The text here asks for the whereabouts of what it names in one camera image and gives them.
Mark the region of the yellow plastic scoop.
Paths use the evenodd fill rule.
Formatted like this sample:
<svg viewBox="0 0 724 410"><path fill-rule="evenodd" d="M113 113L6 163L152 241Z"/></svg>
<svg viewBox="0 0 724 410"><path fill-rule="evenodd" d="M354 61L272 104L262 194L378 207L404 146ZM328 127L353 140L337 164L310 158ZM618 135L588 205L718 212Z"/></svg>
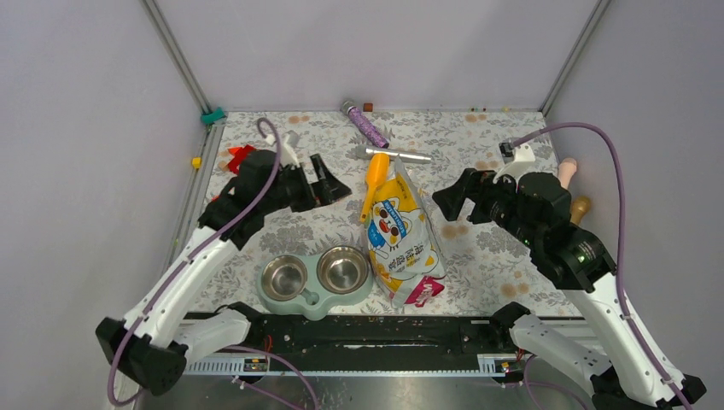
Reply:
<svg viewBox="0 0 724 410"><path fill-rule="evenodd" d="M373 196L377 188L387 181L389 163L390 159L388 154L377 153L371 157L365 176L367 192L359 216L360 223L365 221L370 212Z"/></svg>

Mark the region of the pet food bag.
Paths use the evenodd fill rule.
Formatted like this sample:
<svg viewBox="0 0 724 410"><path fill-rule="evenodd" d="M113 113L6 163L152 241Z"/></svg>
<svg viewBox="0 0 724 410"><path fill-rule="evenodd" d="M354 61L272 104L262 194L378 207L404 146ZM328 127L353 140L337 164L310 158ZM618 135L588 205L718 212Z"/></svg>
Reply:
<svg viewBox="0 0 724 410"><path fill-rule="evenodd" d="M372 197L365 233L375 279L394 308L421 308L445 289L438 238L421 190L399 159Z"/></svg>

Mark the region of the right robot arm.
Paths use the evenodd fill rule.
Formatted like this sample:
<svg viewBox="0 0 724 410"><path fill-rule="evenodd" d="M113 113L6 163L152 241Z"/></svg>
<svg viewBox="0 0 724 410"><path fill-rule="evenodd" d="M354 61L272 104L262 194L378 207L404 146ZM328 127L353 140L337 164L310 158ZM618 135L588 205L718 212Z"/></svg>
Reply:
<svg viewBox="0 0 724 410"><path fill-rule="evenodd" d="M571 221L571 195L556 176L515 179L468 168L433 200L447 220L471 201L471 224L494 223L525 245L538 272L575 305L599 343L591 349L573 342L512 302L493 315L489 338L497 350L535 354L575 381L597 409L689 407L705 394L703 381L665 360L644 327L631 329L634 309L616 287L616 264L593 233Z"/></svg>

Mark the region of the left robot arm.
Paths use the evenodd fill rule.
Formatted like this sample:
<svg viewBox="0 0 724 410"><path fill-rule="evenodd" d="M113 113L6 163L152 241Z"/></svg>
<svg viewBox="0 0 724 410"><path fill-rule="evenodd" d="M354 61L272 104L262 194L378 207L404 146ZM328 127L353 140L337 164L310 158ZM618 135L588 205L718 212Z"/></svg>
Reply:
<svg viewBox="0 0 724 410"><path fill-rule="evenodd" d="M352 190L337 179L320 155L311 157L317 181L300 165L281 165L259 149L247 154L201 214L198 226L158 283L122 319L104 318L95 333L113 372L121 372L151 395L163 395L187 365L237 344L253 351L265 339L263 325L233 311L179 326L212 276L260 231L265 217L283 209L302 213L329 206Z"/></svg>

